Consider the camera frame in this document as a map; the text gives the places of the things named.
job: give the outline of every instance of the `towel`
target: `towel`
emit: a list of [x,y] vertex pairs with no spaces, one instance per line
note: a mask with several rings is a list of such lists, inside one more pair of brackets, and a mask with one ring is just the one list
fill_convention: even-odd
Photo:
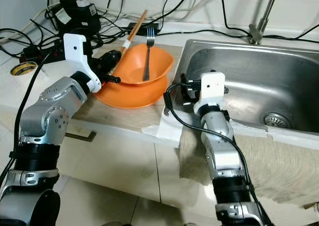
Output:
[[[268,136],[235,136],[258,196],[299,206],[319,202],[319,150],[274,142]],[[180,177],[211,183],[200,132],[184,127],[179,144]]]

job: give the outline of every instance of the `floor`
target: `floor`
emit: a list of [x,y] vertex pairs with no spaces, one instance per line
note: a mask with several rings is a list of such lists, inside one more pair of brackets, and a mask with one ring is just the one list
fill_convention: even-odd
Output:
[[[197,226],[221,225],[214,218],[179,210],[68,176],[62,176],[54,190],[61,197],[61,208],[56,226],[103,226],[113,221],[132,226],[183,226],[186,223],[194,223]],[[299,221],[300,217],[292,219],[293,215],[298,215],[295,207],[287,205],[286,211],[273,209],[269,212],[271,218],[276,219],[275,225],[305,225]]]

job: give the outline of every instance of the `wooden chopsticks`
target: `wooden chopsticks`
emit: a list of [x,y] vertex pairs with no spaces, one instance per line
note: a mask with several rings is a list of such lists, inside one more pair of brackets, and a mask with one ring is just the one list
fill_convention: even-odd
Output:
[[147,13],[148,13],[148,11],[145,9],[144,13],[140,17],[139,21],[135,24],[134,28],[132,29],[132,31],[131,31],[130,35],[128,36],[127,40],[125,40],[125,42],[123,43],[123,46],[121,47],[122,55],[124,55],[126,50],[129,48],[129,46],[130,46],[131,42],[133,41],[135,35],[139,31],[139,29],[140,29],[140,27],[141,27],[141,25],[142,25]]

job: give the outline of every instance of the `orange bowl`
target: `orange bowl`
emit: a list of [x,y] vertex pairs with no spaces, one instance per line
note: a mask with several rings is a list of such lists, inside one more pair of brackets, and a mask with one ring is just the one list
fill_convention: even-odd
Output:
[[147,107],[157,102],[167,87],[167,76],[148,85],[107,83],[94,96],[106,105],[122,109]]
[[139,44],[129,48],[120,60],[113,75],[126,84],[148,84],[162,78],[171,69],[174,58],[163,49],[153,46],[150,51],[150,80],[143,82],[147,46]]

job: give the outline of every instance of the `fork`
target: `fork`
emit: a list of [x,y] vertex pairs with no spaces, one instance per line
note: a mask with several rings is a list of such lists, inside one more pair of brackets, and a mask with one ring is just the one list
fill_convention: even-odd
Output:
[[153,47],[154,45],[154,42],[155,42],[154,28],[148,28],[147,41],[146,41],[148,52],[146,57],[146,65],[144,69],[143,81],[148,81],[150,79],[150,51],[151,51],[151,47]]

